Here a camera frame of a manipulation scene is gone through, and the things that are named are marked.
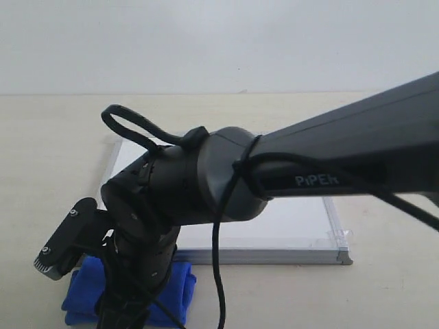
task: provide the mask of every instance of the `beige table surface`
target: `beige table surface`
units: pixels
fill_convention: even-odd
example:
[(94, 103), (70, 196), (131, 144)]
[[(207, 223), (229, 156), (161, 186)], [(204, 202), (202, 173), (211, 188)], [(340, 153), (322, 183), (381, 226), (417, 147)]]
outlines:
[[(52, 282), (32, 262), (66, 211), (96, 195), (115, 139), (100, 121), (108, 104), (133, 107), (170, 131), (270, 131), (366, 95), (0, 97), (0, 328), (65, 327), (68, 279)], [(438, 328), (439, 234), (371, 197), (335, 204), (353, 233), (354, 265), (223, 266), (227, 328)], [(194, 273), (187, 327), (216, 328), (211, 268)]]

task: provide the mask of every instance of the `white wall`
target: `white wall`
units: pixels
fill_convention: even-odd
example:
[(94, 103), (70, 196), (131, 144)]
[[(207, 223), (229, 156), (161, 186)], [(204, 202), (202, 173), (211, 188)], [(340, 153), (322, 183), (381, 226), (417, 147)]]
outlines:
[(375, 90), (439, 68), (437, 0), (0, 1), (0, 94)]

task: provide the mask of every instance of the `robotic arm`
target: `robotic arm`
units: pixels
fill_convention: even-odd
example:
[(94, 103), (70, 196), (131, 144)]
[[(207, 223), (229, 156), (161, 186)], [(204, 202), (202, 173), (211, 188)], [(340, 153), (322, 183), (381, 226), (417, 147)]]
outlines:
[(393, 195), (420, 193), (439, 206), (439, 72), (264, 136), (239, 127), (174, 136), (117, 105), (102, 119), (148, 151), (103, 185), (107, 210), (80, 200), (35, 260), (57, 280), (83, 254), (102, 259), (97, 328), (143, 326), (169, 278), (180, 226), (214, 223), (215, 265), (219, 223), (251, 220), (274, 197), (370, 193), (439, 231), (437, 218)]

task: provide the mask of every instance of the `blue towel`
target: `blue towel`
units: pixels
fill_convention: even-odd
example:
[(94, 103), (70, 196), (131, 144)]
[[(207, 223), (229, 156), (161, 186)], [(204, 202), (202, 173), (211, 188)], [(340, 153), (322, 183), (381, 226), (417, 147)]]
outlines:
[[(171, 278), (158, 296), (158, 300), (180, 320), (186, 323), (187, 309), (193, 297), (196, 277), (191, 273), (190, 263), (173, 263)], [(67, 311), (68, 326), (97, 322), (95, 304), (104, 291), (104, 266), (100, 259), (86, 257), (79, 271), (71, 276), (70, 287), (61, 309)], [(147, 325), (175, 328), (176, 325), (155, 304), (150, 306)]]

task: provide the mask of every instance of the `white board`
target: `white board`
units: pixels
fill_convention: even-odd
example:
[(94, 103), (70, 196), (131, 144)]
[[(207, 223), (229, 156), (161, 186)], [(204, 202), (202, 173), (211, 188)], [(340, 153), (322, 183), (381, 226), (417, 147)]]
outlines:
[[(144, 148), (131, 141), (116, 143), (102, 183), (144, 153)], [(98, 206), (105, 209), (100, 196)], [(210, 263), (211, 234), (212, 224), (182, 227), (176, 259), (194, 264)], [(222, 264), (352, 263), (343, 230), (328, 197), (274, 199), (251, 221), (223, 223), (219, 237)]]

